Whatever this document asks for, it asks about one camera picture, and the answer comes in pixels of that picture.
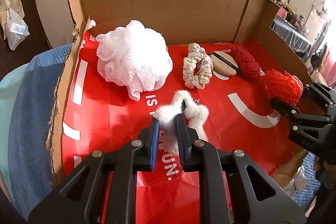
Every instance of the metal screw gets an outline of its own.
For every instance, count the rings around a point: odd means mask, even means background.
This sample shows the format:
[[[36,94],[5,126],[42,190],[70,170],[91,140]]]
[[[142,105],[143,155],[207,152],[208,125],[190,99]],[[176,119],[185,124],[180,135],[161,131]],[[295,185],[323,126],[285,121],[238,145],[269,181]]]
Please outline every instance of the metal screw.
[[[94,150],[92,152],[92,157],[99,158],[101,155],[103,155],[103,152],[101,150]]]
[[[205,145],[204,141],[202,141],[202,140],[196,140],[196,141],[194,142],[194,144],[195,144],[196,146],[199,146],[199,147]]]
[[[134,140],[134,141],[132,141],[132,145],[135,146],[135,147],[139,147],[140,145],[142,145],[142,141]]]
[[[234,151],[235,155],[239,158],[243,157],[245,155],[245,152],[241,149],[237,149]]]

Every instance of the white cloth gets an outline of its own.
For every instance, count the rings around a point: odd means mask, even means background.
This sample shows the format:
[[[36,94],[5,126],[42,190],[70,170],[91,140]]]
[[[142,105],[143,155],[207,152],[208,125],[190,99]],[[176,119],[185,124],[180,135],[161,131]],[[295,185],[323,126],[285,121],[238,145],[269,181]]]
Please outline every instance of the white cloth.
[[[194,70],[198,67],[199,71],[194,75]],[[191,43],[188,45],[188,56],[183,59],[183,80],[188,88],[204,89],[212,77],[213,64],[200,45]]]
[[[161,88],[173,69],[163,36],[132,20],[96,37],[99,74],[117,85],[126,85],[132,100],[140,100],[140,92]]]
[[[309,183],[309,179],[305,177],[305,168],[303,166],[299,167],[298,171],[294,175],[290,183],[283,189],[286,194],[294,199],[295,190],[301,192],[304,187]]]

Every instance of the blue towel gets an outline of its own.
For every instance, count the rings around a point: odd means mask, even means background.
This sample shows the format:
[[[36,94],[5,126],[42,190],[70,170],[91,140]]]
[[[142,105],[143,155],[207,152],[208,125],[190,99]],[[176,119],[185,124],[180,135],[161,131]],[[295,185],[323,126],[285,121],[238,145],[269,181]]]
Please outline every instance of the blue towel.
[[[14,104],[8,138],[9,176],[15,207],[25,219],[52,190],[50,152],[45,141],[54,90],[70,46],[32,59]]]
[[[304,166],[304,175],[309,179],[309,183],[304,187],[302,192],[295,192],[294,201],[304,210],[309,208],[320,187],[320,182],[315,179],[314,157],[315,156],[309,152],[304,158],[302,165]]]

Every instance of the red loofah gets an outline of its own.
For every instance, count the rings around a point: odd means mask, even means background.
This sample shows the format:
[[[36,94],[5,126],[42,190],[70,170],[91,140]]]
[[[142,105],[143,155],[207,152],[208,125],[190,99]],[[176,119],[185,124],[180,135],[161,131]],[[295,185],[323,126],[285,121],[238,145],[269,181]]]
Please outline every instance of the red loofah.
[[[239,70],[246,77],[250,79],[257,79],[260,76],[259,64],[255,61],[252,54],[250,54],[245,48],[233,48],[229,54],[234,58],[238,64]]]
[[[303,92],[301,81],[286,71],[283,74],[274,69],[265,71],[265,75],[260,76],[259,81],[269,100],[276,97],[296,106]]]

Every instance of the black strap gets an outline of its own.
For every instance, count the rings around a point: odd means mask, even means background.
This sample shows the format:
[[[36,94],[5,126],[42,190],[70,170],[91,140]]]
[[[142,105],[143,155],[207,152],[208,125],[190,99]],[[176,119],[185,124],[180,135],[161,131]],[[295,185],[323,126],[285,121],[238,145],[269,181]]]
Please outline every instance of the black strap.
[[[235,65],[233,65],[232,63],[230,63],[225,58],[221,57],[218,53],[213,52],[212,55],[216,56],[220,61],[223,61],[226,65],[228,65],[229,67],[233,68],[236,72],[239,71],[239,69]]]

